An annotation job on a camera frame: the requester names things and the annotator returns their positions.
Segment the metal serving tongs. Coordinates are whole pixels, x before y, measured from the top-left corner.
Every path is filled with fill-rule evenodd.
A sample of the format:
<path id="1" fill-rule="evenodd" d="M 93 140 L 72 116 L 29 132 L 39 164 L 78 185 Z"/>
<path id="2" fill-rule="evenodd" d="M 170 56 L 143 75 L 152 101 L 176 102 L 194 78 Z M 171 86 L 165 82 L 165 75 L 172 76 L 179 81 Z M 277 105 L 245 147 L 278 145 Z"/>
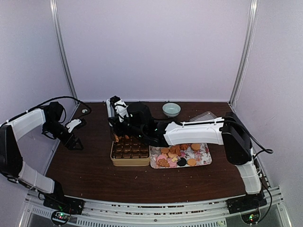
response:
<path id="1" fill-rule="evenodd" d="M 120 141 L 120 138 L 115 133 L 113 133 L 113 138 L 114 138 L 115 142 L 119 142 Z"/>

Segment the gold cookie tin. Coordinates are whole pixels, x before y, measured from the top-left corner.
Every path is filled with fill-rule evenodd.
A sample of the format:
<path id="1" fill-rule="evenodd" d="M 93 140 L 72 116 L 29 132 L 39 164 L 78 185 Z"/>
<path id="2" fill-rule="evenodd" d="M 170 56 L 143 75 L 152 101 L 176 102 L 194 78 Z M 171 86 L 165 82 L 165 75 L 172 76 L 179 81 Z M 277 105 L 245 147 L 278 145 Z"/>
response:
<path id="1" fill-rule="evenodd" d="M 149 166 L 150 149 L 136 138 L 121 138 L 113 141 L 110 158 L 114 166 Z"/>

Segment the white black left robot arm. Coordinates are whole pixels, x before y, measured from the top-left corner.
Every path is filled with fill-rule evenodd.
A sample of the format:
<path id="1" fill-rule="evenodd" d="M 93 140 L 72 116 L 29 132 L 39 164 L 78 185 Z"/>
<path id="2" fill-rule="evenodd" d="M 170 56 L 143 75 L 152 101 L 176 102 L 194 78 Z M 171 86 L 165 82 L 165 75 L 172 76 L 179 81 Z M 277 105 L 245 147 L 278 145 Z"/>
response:
<path id="1" fill-rule="evenodd" d="M 40 153 L 47 151 L 50 144 L 39 142 L 35 145 L 33 135 L 38 140 L 59 140 L 68 150 L 83 150 L 83 145 L 74 131 L 86 125 L 86 111 L 76 119 L 66 122 L 64 106 L 58 101 L 67 98 L 59 96 L 44 101 L 24 112 L 15 115 L 0 125 L 0 173 L 12 183 L 37 190 L 58 210 L 68 206 L 61 184 L 43 175 L 37 164 L 42 161 Z"/>

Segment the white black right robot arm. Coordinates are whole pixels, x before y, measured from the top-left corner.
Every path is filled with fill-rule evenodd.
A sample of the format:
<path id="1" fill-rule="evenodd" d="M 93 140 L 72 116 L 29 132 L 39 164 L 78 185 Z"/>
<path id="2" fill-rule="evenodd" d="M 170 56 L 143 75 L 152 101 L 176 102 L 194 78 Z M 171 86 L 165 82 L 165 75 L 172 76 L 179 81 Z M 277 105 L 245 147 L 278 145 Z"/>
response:
<path id="1" fill-rule="evenodd" d="M 238 116 L 227 112 L 224 117 L 208 121 L 165 122 L 152 117 L 150 109 L 142 102 L 127 105 L 114 96 L 106 101 L 108 122 L 114 135 L 135 137 L 153 147 L 180 144 L 223 145 L 229 163 L 235 165 L 244 182 L 246 194 L 228 199 L 230 213 L 258 209 L 267 204 L 262 191 L 262 180 L 252 144 L 259 142 L 249 133 Z"/>

